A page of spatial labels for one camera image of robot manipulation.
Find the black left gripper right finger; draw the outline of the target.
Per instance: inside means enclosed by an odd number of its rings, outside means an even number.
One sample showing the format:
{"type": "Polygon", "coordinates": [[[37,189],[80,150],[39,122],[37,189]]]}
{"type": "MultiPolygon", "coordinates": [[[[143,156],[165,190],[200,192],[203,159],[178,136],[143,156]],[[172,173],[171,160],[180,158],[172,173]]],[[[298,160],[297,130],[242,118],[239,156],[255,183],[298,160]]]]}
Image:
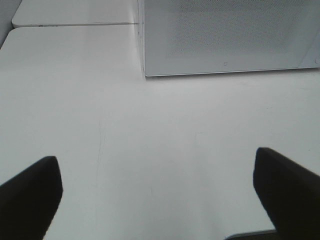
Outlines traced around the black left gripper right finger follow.
{"type": "Polygon", "coordinates": [[[320,238],[320,177],[279,152],[256,151],[253,187],[283,240],[320,238]]]}

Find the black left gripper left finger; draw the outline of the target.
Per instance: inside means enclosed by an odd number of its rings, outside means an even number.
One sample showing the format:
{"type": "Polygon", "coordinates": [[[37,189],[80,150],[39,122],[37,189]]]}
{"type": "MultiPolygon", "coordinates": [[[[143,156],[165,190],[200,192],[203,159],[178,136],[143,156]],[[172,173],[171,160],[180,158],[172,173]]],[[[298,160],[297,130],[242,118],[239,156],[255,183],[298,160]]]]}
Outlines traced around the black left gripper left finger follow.
{"type": "Polygon", "coordinates": [[[63,183],[58,160],[46,156],[0,186],[0,238],[42,240],[58,210],[63,183]]]}

